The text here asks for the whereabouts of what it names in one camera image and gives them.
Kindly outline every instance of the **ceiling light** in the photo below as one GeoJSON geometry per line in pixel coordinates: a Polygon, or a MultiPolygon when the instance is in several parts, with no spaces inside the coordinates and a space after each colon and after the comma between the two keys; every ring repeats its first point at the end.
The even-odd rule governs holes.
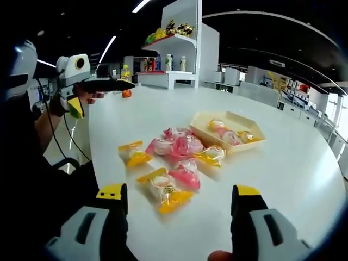
{"type": "Polygon", "coordinates": [[[137,13],[148,2],[150,2],[150,0],[142,0],[142,2],[136,8],[134,8],[133,13],[137,13]]]}
{"type": "Polygon", "coordinates": [[[54,67],[54,68],[55,68],[55,66],[54,66],[53,64],[49,64],[49,63],[47,63],[47,62],[45,62],[45,61],[41,61],[41,60],[38,59],[38,62],[39,62],[39,63],[42,63],[42,64],[46,64],[46,65],[48,65],[48,66],[51,66],[51,67],[54,67]]]}
{"type": "Polygon", "coordinates": [[[107,53],[110,45],[113,43],[113,41],[116,39],[116,36],[113,36],[110,40],[110,42],[108,43],[107,47],[105,48],[105,51],[103,52],[103,55],[101,56],[100,60],[99,60],[99,63],[102,62],[103,58],[104,58],[104,55],[107,53]]]}

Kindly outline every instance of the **orange object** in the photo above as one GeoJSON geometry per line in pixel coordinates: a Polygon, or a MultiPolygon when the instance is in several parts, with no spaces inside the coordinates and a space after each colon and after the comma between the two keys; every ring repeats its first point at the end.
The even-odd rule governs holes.
{"type": "Polygon", "coordinates": [[[131,97],[131,96],[132,96],[132,91],[131,90],[122,91],[122,97],[123,98],[128,98],[128,97],[131,97]]]}

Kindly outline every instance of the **yellow candy wrapper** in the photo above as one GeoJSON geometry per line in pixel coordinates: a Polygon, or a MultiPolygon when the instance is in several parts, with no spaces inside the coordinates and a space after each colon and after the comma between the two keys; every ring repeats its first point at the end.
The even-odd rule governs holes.
{"type": "Polygon", "coordinates": [[[151,155],[140,150],[141,145],[142,141],[137,141],[119,147],[119,152],[125,154],[127,168],[135,167],[152,159],[151,155]]]}
{"type": "Polygon", "coordinates": [[[175,186],[175,181],[167,174],[165,168],[138,178],[136,181],[147,187],[153,197],[159,202],[158,211],[165,215],[172,213],[182,204],[187,203],[193,192],[181,191],[175,186]]]}
{"type": "Polygon", "coordinates": [[[200,159],[204,163],[213,167],[221,167],[221,161],[225,156],[226,151],[219,146],[212,146],[201,153],[194,154],[196,159],[200,159]]]}
{"type": "Polygon", "coordinates": [[[244,143],[251,143],[260,140],[248,131],[237,132],[237,134],[244,143]]]}
{"type": "Polygon", "coordinates": [[[218,129],[221,129],[221,128],[226,129],[226,126],[225,126],[225,123],[222,120],[220,120],[220,119],[212,119],[208,123],[208,128],[211,131],[216,132],[218,129]]]}

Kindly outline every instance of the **pink candy wrapper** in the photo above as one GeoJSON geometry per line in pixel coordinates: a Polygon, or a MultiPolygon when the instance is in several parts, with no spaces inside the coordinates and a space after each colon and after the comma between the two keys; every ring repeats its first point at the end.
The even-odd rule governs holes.
{"type": "Polygon", "coordinates": [[[168,172],[170,176],[191,189],[198,190],[201,187],[201,182],[197,175],[197,164],[193,158],[179,161],[174,168],[174,170],[168,172]]]}
{"type": "Polygon", "coordinates": [[[233,146],[242,144],[242,141],[238,137],[237,133],[232,130],[228,130],[225,128],[218,128],[216,132],[219,134],[221,140],[233,146]]]}
{"type": "Polygon", "coordinates": [[[193,135],[187,135],[175,141],[171,155],[178,158],[187,158],[203,150],[204,146],[198,138],[193,135]]]}
{"type": "Polygon", "coordinates": [[[169,128],[163,131],[164,137],[167,139],[177,140],[178,138],[186,137],[187,135],[192,135],[192,131],[185,128],[169,128]]]}
{"type": "Polygon", "coordinates": [[[146,154],[168,155],[172,152],[174,139],[153,139],[145,150],[146,154]]]}

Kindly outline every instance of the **hand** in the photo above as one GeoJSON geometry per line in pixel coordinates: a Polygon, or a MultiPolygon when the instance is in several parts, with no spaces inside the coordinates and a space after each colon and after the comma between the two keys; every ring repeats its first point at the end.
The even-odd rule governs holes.
{"type": "Polygon", "coordinates": [[[228,253],[225,251],[214,251],[208,257],[208,261],[232,261],[233,255],[232,253],[228,253]]]}
{"type": "Polygon", "coordinates": [[[83,91],[79,85],[76,86],[74,92],[75,95],[79,97],[82,104],[93,104],[96,102],[95,99],[104,98],[104,93],[96,92],[94,94],[89,94],[88,92],[83,91]]]}

